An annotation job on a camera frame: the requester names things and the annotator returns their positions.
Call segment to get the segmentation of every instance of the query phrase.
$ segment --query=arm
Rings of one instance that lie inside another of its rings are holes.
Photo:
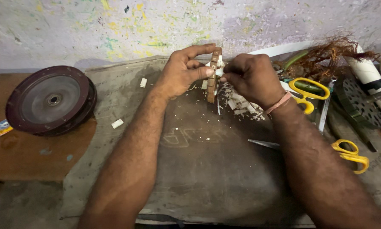
[[[215,44],[175,51],[155,87],[144,98],[132,122],[97,178],[78,228],[134,228],[155,183],[158,144],[168,101],[199,79],[213,75],[193,60],[214,51]]]
[[[241,54],[225,68],[229,81],[264,110],[285,91],[267,55]],[[294,99],[271,112],[295,196],[320,228],[381,228],[381,210]]]

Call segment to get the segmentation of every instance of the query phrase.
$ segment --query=painted wall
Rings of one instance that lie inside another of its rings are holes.
[[[85,68],[210,42],[234,57],[336,29],[381,52],[381,0],[0,0],[0,72]]]

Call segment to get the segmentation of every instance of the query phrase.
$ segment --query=fingernail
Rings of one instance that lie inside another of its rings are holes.
[[[206,76],[213,76],[214,74],[214,70],[209,68],[208,70],[206,70]]]

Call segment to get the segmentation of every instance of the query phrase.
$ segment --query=forearm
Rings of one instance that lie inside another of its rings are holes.
[[[381,211],[315,126],[290,99],[272,120],[292,191],[320,227],[381,228]]]
[[[158,144],[168,100],[151,91],[107,159],[80,220],[81,228],[132,224],[155,182]]]

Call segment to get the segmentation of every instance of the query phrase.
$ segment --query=hand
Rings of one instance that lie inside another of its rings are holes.
[[[240,54],[224,67],[222,82],[230,82],[248,101],[264,110],[276,104],[285,95],[269,56]]]
[[[214,70],[194,60],[197,55],[213,53],[216,44],[192,45],[175,51],[169,57],[162,74],[155,84],[157,90],[167,99],[182,95],[193,82],[212,76]]]

